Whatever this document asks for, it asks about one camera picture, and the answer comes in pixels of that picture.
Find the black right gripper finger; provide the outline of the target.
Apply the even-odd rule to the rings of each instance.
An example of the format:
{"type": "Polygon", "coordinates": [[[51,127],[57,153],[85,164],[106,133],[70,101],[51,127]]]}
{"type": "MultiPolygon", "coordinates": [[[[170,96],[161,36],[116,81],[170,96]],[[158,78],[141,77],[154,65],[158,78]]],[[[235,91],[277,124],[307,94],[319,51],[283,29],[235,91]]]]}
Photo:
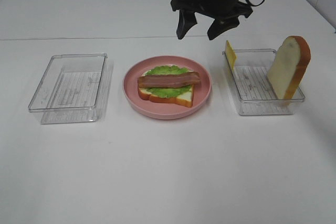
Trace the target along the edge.
{"type": "Polygon", "coordinates": [[[196,24],[197,20],[193,11],[180,9],[179,21],[176,30],[177,38],[183,39],[187,32],[196,24]]]}
{"type": "Polygon", "coordinates": [[[239,19],[237,17],[219,20],[215,19],[207,31],[209,40],[213,40],[222,33],[234,29],[239,25],[239,19]]]}

